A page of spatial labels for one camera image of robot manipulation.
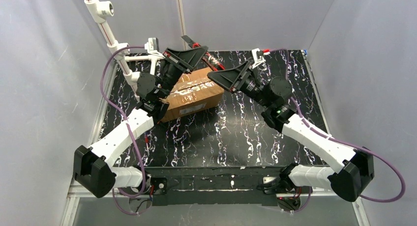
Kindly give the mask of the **brown cardboard express box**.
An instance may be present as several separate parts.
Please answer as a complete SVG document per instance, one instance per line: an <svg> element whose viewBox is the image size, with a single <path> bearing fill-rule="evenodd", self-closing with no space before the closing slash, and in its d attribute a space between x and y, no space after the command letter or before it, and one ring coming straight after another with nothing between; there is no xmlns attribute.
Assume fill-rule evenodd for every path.
<svg viewBox="0 0 417 226"><path fill-rule="evenodd" d="M162 123L218 106L224 89L211 81L206 67L190 74L183 74L165 99L169 107Z"/></svg>

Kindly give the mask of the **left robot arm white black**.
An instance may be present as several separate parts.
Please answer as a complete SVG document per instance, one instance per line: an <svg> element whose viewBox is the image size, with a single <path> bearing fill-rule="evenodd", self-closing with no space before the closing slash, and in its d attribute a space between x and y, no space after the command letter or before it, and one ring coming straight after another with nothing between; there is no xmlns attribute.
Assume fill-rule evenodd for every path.
<svg viewBox="0 0 417 226"><path fill-rule="evenodd" d="M169 103L166 98L184 73L191 73L208 51L207 46L176 51L167 48L162 54L160 75L141 73L134 78L139 102L130 115L121 112L121 123L104 138L89 147L79 146L74 153L73 179L97 198L115 188L134 187L144 192L144 164L139 167L115 168L117 158L136 139L164 117Z"/></svg>

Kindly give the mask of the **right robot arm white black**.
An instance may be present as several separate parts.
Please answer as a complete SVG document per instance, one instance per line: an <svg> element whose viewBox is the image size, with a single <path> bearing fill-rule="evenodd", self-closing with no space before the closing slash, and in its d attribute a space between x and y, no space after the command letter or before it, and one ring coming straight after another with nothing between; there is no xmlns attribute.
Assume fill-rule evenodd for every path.
<svg viewBox="0 0 417 226"><path fill-rule="evenodd" d="M313 151L327 167L290 164L275 179L275 184L260 188L318 187L333 190L342 199L354 202L374 177L373 157L363 151L331 141L330 137L290 107L292 86L283 77L261 85L246 61L239 67L211 71L208 78L229 92L242 92L264 107L261 116L272 129Z"/></svg>

